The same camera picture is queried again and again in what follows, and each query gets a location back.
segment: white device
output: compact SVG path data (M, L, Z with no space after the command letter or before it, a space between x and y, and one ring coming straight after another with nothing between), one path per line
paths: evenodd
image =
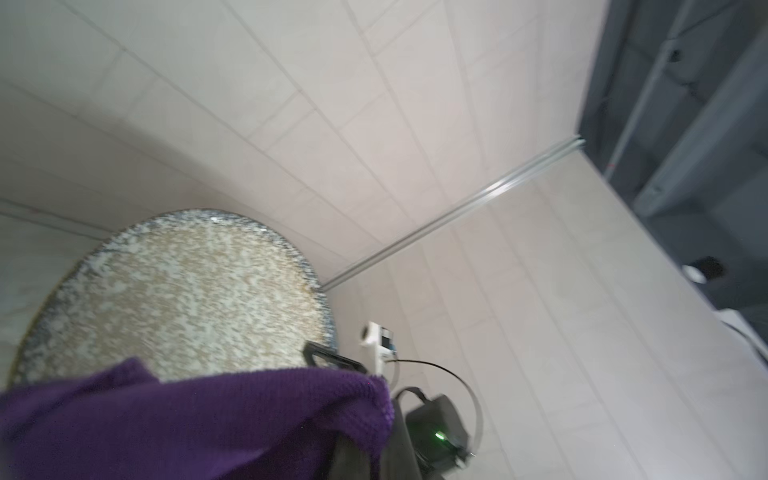
M369 375L383 376L386 361L397 357L392 332L375 322L368 322L362 330L360 346L363 350L361 363Z

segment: black cable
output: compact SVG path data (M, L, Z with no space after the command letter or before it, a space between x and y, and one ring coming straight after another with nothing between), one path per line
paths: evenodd
M469 385L467 385L467 382L465 382L462 379L462 377L460 377L460 376L456 375L454 372L446 369L444 366L438 365L437 363L423 362L422 360L401 360L401 359L394 359L394 360L387 360L386 361L386 363L390 363L390 362L423 363L424 365L434 366L434 367L437 367L437 368L443 370L444 372L450 373L451 375L456 377L456 379L459 382L462 383L464 388L467 389L467 392L469 392L469 396L472 397L472 403L475 404L475 437L472 440L472 448L469 449L469 451L471 453L473 453L473 454L476 453L480 449L480 443L482 441L482 430L483 430L483 428L482 428L482 407L480 406L480 400L478 399L477 395L475 395L474 390L472 390L472 388Z
M392 383L389 384L389 391L390 392L395 389L395 385L397 385L397 381L399 380L399 378L400 378L400 364L396 362L395 363L395 373L392 375Z

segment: black strap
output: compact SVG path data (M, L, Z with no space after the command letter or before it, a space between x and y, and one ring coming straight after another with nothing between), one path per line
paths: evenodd
M395 395L395 400L397 400L399 402L400 401L400 397L405 392L413 393L414 395L419 397L419 400L421 400L422 403L427 403L428 402L426 395L424 395L424 392L422 392L422 390L419 387L415 387L415 386L406 386L404 389L402 389L399 392L397 392L397 395Z

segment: purple towel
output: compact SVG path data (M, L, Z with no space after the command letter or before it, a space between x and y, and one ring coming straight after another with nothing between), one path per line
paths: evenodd
M392 428L384 379L331 369L160 383L137 359L11 391L0 434L19 478L320 478L339 432L375 462Z

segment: metal rod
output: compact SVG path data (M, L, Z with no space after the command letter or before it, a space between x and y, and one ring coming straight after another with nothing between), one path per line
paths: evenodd
M567 141L563 141L560 144L555 145L553 148L549 149L548 151L545 151L544 153L537 155L525 165L511 171L501 179L495 181L494 183L488 185L486 188L482 189L480 192L472 195L463 204L459 205L453 210L450 210L448 213L443 214L440 218L433 220L430 223L427 223L424 227L419 228L417 231L407 235L406 237L403 237L402 239L396 241L392 245L389 245L383 250L380 250L378 253L374 253L372 256L351 266L345 272L335 276L334 278L332 278L331 280L323 284L323 291L327 292L333 287L346 282L347 280L357 275L358 273L364 271L365 269L384 260L390 255L393 255L399 252L400 250L406 248L408 245L411 245L417 240L422 239L423 237L430 234L431 232L434 232L440 227L443 227L451 220L459 218L461 215L464 215L474 210L475 208L488 203L489 201L496 198L498 195L503 194L505 191L515 187L516 185L519 185L527 180L530 180L531 178L535 177L537 174L541 173L542 171L546 170L547 168L555 164L557 161L559 161L566 155L576 151L583 144L584 144L584 140L582 140L580 137L573 137Z
M768 120L768 26L752 40L632 203L640 217L690 199L760 138Z
M696 1L697 0L683 1L683 4L680 6L680 9L677 10L677 14L672 21L672 26L670 26L670 29L667 32L667 38L661 42L659 52L656 55L656 60L654 60L654 64L650 68L648 78L645 79L640 95L637 97L637 102L635 102L634 107L632 107L632 112L627 119L627 124L624 125L624 129L621 131L619 140L616 142L614 151L611 153L611 159L608 161L608 166L603 173L603 178L605 178L607 182L611 181L611 178L616 171L616 167L618 167L621 159L624 158L624 152L627 150L629 140L635 130L637 130L637 124L640 123L640 119L645 113L645 109L648 107L650 96L654 93L656 83L664 72L664 67L667 65L670 54L677 45L677 41L680 39L680 32L683 30L683 25Z

